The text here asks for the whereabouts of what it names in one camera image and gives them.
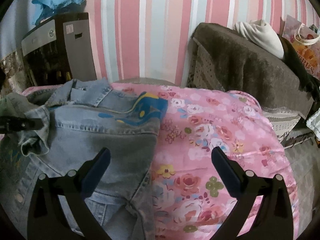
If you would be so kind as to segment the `white plastic bag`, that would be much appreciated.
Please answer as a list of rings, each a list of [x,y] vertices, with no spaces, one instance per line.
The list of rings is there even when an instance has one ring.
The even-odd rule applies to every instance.
[[[320,141],[320,109],[308,118],[306,126],[314,132],[317,140]]]

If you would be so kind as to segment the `brown patterned curtain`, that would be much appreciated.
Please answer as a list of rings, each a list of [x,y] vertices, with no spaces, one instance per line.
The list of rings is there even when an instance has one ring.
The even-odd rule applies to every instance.
[[[29,81],[25,72],[21,49],[7,55],[1,60],[1,70],[5,74],[1,97],[5,97],[11,92],[20,94],[27,89]]]

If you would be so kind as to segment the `blue denim jacket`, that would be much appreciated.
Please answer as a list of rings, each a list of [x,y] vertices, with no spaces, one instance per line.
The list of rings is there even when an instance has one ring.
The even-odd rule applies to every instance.
[[[112,239],[154,239],[151,163],[167,100],[113,89],[106,80],[71,80],[1,100],[1,115],[40,119],[38,130],[1,140],[1,205],[27,235],[31,195],[41,174],[66,175],[102,148],[111,162],[86,204]]]

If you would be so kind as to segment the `floral paper gift bag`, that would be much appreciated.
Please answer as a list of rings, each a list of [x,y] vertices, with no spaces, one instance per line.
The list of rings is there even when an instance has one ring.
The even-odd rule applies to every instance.
[[[306,71],[319,80],[319,34],[287,15],[282,37],[292,44]]]

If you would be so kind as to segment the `black silver air cooler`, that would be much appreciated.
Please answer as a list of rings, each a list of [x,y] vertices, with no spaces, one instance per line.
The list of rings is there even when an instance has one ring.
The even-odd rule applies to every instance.
[[[24,63],[36,86],[97,79],[86,12],[46,19],[25,34],[21,46]]]

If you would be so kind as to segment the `white cloth bundle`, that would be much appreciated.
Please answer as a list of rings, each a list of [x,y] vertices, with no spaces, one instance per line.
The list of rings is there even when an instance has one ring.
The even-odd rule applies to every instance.
[[[233,29],[243,38],[253,42],[280,60],[284,59],[284,48],[271,25],[264,20],[236,22]]]

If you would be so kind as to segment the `pink floral bed sheet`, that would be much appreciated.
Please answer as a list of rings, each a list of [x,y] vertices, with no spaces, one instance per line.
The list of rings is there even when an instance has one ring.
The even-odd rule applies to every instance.
[[[124,93],[167,100],[151,163],[154,239],[209,239],[236,204],[212,165],[219,147],[257,176],[283,176],[293,226],[298,228],[297,184],[270,122],[252,96],[153,85],[116,85]]]

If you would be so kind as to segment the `dark grey fuzzy blanket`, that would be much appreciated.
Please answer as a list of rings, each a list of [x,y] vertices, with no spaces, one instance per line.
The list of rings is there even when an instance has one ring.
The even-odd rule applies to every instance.
[[[187,87],[243,91],[266,112],[288,109],[304,119],[319,109],[319,80],[307,73],[286,39],[280,40],[283,60],[216,23],[200,23],[192,41]]]

